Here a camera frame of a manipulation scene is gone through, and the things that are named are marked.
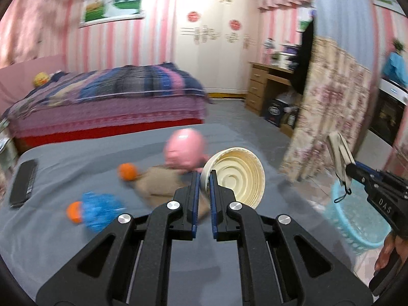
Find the person's hand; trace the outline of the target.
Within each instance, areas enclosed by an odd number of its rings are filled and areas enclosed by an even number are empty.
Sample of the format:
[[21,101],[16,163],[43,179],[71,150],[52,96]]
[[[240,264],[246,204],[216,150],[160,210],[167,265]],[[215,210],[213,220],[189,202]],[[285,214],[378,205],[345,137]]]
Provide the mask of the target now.
[[383,248],[375,263],[375,271],[380,271],[385,268],[389,262],[391,253],[396,250],[402,263],[407,260],[408,257],[408,241],[397,236],[394,232],[390,232],[383,244]]

